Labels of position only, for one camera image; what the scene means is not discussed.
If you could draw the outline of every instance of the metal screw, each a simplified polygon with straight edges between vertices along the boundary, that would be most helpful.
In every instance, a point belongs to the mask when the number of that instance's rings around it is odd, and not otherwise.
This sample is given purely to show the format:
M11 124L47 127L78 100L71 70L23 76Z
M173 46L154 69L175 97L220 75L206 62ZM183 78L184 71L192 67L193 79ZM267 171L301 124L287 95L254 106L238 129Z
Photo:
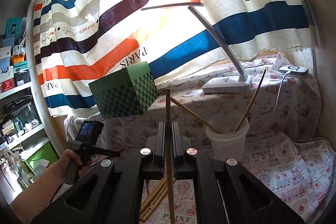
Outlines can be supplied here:
M103 166L103 167L109 167L111 165L111 161L110 160L102 160L100 162L100 165Z
M197 154L197 150L195 148L188 148L187 149L187 153L189 155L196 155Z
M237 165L237 160L233 159L233 158L229 158L226 160L226 163L230 166L235 166Z
M142 148L140 150L140 154L142 155L148 155L151 152L151 150L149 148Z

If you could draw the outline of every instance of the curtain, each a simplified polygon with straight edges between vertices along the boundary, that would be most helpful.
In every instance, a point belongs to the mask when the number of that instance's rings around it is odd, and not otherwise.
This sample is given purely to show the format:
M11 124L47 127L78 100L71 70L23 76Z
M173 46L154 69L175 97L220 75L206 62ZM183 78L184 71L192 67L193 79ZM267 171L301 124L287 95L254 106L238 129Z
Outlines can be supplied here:
M158 85L227 59L186 7L141 11L187 1L204 3L197 10L240 60L317 46L305 0L37 0L35 61L50 114L95 114L88 83L137 62Z

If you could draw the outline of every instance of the white cable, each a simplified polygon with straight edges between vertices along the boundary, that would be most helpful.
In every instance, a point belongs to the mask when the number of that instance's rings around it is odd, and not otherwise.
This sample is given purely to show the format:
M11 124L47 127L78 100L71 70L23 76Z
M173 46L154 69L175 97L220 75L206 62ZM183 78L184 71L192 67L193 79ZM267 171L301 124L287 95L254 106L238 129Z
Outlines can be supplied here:
M278 91L278 96L277 96L277 102L275 103L275 111L277 111L277 106L278 106L278 100L279 100L279 95L280 95L280 90L281 90L281 86L282 86L282 83L284 81L284 79L286 78L287 75L289 75L291 73L291 71L287 71L285 73L285 75L283 76L282 80L281 80L281 83L280 83L280 87L279 87L279 91Z

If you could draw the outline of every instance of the translucent plastic container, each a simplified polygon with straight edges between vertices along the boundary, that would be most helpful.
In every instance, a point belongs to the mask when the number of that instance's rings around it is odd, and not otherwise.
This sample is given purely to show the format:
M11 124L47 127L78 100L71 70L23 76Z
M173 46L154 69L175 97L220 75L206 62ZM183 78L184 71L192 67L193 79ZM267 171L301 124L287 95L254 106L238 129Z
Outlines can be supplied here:
M219 113L209 120L209 123L223 132L213 133L208 127L206 134L211 139L212 148L218 160L225 161L234 158L242 161L245 151L245 138L249 130L249 122L245 118L240 129L233 133L243 114L235 112Z

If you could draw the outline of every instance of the forearm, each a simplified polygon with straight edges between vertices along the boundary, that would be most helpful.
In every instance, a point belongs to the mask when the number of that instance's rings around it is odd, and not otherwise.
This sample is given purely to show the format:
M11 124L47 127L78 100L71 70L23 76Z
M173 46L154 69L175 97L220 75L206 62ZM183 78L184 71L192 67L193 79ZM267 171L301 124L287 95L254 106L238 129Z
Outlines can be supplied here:
M23 224L29 224L48 206L62 183L68 164L69 161L62 158L53 163L11 203L12 210Z

